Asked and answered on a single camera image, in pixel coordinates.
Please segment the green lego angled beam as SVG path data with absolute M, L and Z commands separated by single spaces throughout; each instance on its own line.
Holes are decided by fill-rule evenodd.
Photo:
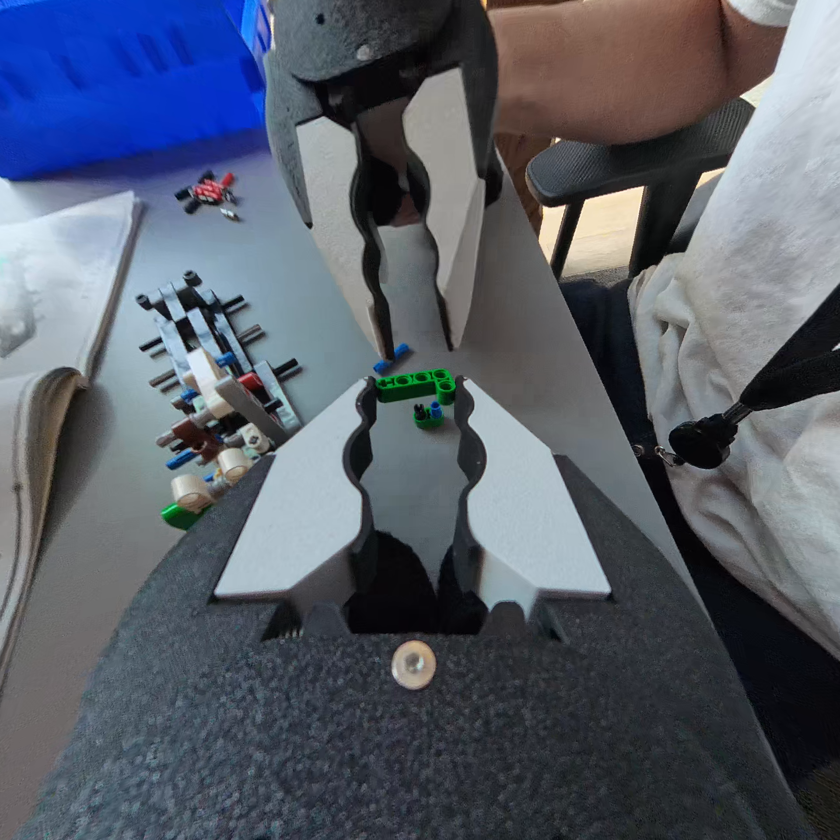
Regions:
M 381 403 L 430 397 L 442 406 L 454 403 L 457 390 L 454 376 L 444 368 L 384 376 L 375 380 L 375 388 Z

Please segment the blue plastic bin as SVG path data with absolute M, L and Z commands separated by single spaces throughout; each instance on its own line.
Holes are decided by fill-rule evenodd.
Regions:
M 263 1 L 1 2 L 1 173 L 26 180 L 264 121 Z

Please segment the black badge reel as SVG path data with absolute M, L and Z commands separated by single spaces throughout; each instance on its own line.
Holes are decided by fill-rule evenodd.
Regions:
M 673 428 L 666 446 L 631 443 L 631 449 L 638 460 L 670 469 L 690 466 L 711 470 L 728 459 L 738 430 L 737 423 L 715 414 Z

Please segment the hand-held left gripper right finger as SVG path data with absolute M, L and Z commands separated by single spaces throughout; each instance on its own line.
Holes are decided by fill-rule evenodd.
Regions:
M 456 379 L 458 496 L 451 558 L 459 588 L 490 613 L 604 601 L 613 593 L 552 449 L 477 382 Z

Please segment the person in white shirt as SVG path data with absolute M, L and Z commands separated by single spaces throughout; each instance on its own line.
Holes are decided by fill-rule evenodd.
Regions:
M 839 2 L 734 2 L 787 25 L 768 90 L 682 255 L 628 303 L 657 440 L 731 405 L 838 285 Z M 717 469 L 669 481 L 741 583 L 839 652 L 838 394 L 753 414 Z

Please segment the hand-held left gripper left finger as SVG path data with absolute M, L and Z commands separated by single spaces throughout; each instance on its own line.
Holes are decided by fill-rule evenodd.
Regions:
M 350 631 L 345 605 L 377 567 L 361 481 L 376 414 L 375 380 L 364 377 L 280 448 L 215 585 L 215 605 L 276 603 L 307 632 Z

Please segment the grey lego chassis assembly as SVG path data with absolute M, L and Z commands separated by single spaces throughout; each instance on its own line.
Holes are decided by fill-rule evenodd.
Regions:
M 249 349 L 265 331 L 258 324 L 239 329 L 231 319 L 247 301 L 219 297 L 192 270 L 135 301 L 158 333 L 140 351 L 165 354 L 170 365 L 150 386 L 173 391 L 171 405 L 179 413 L 155 439 L 170 453 L 165 467 L 172 474 L 172 502 L 161 519 L 187 531 L 259 460 L 300 431 L 284 381 L 301 366 L 295 358 L 279 365 L 254 360 Z

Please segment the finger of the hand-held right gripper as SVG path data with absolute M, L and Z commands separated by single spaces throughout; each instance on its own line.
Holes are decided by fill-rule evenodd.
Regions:
M 402 126 L 427 176 L 425 225 L 437 252 L 435 289 L 447 346 L 457 350 L 471 310 L 486 197 L 461 69 L 426 78 L 408 102 Z
M 329 119 L 297 128 L 313 239 L 355 321 L 382 360 L 394 359 L 389 304 L 381 283 L 382 239 L 362 207 L 366 172 L 356 134 Z

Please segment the lego instruction booklet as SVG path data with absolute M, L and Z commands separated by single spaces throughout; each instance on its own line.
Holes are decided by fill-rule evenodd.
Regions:
M 132 191 L 1 231 L 1 680 L 35 574 L 60 433 L 89 387 L 143 211 Z

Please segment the pile of red black lego pins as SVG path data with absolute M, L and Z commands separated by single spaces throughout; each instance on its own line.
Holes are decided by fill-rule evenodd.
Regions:
M 183 187 L 174 194 L 175 200 L 188 215 L 194 215 L 201 207 L 229 207 L 238 205 L 238 198 L 234 194 L 235 174 L 225 173 L 216 177 L 213 171 L 205 171 L 197 181 Z

